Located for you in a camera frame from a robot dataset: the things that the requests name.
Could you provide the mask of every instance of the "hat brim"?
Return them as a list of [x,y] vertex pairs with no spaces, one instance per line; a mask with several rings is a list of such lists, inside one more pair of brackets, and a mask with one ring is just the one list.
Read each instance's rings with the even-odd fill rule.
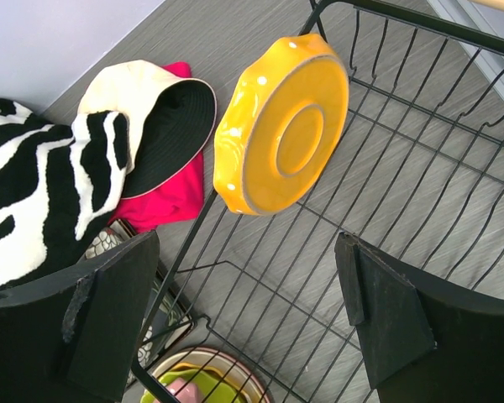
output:
[[149,193],[182,170],[208,141],[216,117],[214,90],[205,81],[182,80],[166,88],[145,119],[122,198]]

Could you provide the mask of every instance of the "patterned fabric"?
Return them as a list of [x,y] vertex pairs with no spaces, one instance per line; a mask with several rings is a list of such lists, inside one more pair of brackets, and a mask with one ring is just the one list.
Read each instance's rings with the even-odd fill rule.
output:
[[[145,333],[144,341],[149,340],[153,336],[153,327],[150,326],[148,331]],[[151,349],[153,348],[153,343],[149,342],[138,349],[138,361],[142,368],[145,368],[150,363]],[[129,371],[129,376],[127,377],[127,385],[132,384],[135,380],[133,371]]]
[[0,98],[0,289],[78,261],[118,204],[127,119],[58,125]]
[[120,243],[122,243],[122,238],[117,235],[111,228],[104,228],[96,237],[93,239],[92,244],[87,249],[85,253],[86,259],[91,259],[107,250],[110,250]]

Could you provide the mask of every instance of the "wire shelf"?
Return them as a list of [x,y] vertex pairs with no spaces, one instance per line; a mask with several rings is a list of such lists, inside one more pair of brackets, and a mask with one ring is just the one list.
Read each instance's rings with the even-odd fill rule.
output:
[[[355,233],[504,299],[504,102],[496,92],[504,41],[371,0],[311,5],[301,34],[321,33],[349,73],[336,152],[315,186],[273,217],[234,215],[212,192],[168,281],[205,319],[186,342],[244,361],[271,401],[378,401],[345,313],[334,240],[342,229]],[[346,8],[344,20],[327,7]],[[487,53],[501,63],[491,81],[478,66]],[[176,401],[136,363],[134,372],[160,401]]]

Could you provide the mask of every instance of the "yellow ceramic dish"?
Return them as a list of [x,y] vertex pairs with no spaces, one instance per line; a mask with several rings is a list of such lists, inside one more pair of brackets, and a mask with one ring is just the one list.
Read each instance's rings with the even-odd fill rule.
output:
[[347,73],[320,35],[278,39],[243,72],[215,133],[213,184],[230,211],[272,214],[303,196],[348,105]]

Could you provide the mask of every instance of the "gray floor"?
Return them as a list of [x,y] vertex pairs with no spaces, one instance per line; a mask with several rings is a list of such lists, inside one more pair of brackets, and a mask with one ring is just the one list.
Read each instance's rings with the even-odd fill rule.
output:
[[[395,3],[431,13],[421,0]],[[223,113],[240,72],[274,40],[296,34],[309,11],[307,0],[167,0],[46,114],[70,122],[97,72],[133,59],[188,61],[196,76],[213,85]],[[436,34],[419,31],[393,90],[413,28],[390,21],[375,63],[384,20],[362,14],[355,73],[349,68],[355,11],[333,5],[323,22],[354,77],[339,149],[314,191],[274,218],[238,217],[217,199],[181,268],[226,263],[176,278],[195,308],[213,318],[214,332],[200,326],[183,345],[205,342],[241,354],[275,401],[378,401],[370,394],[359,342],[342,309],[334,237],[339,228],[349,230],[443,277],[455,267],[449,280],[466,287],[492,266],[476,289],[504,298],[504,143],[498,144],[504,140],[504,119],[481,126],[500,118],[504,104],[493,91],[486,93],[488,82],[474,65],[441,102],[469,61],[454,41],[445,44]],[[366,83],[386,95],[367,91]],[[482,94],[473,111],[461,114]],[[396,97],[437,110],[430,117]],[[459,118],[478,135],[448,118]],[[210,145],[205,155],[210,189]],[[168,265],[190,225],[158,229],[161,258]],[[138,401],[138,393],[125,401]]]

